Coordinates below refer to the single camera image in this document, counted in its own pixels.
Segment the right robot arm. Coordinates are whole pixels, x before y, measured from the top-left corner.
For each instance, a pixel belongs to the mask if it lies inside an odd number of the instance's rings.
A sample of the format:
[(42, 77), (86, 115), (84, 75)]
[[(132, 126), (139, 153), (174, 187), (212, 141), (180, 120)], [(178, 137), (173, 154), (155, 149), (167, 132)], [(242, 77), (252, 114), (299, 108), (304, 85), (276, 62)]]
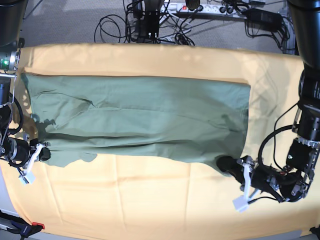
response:
[(38, 139), (14, 138), (24, 124), (21, 105), (15, 97), (18, 64), (25, 40), (20, 38), (27, 0), (0, 2), (0, 157), (11, 167), (28, 171), (34, 162), (50, 158), (48, 144)]

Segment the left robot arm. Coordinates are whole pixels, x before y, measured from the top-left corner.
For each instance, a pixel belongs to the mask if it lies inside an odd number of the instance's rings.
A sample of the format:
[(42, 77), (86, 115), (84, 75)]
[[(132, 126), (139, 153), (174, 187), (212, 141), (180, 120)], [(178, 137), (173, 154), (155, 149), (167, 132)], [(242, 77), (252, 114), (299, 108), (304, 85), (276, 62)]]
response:
[[(320, 2), (290, 0), (296, 45), (304, 70), (299, 81), (299, 101), (292, 125), (280, 127), (261, 143), (257, 160), (250, 156), (217, 159), (218, 169), (233, 176), (243, 187), (270, 194), (279, 203), (294, 203), (308, 194), (320, 155)], [(277, 134), (291, 130), (297, 134), (289, 148), (285, 166), (277, 170), (263, 163), (263, 150)]]

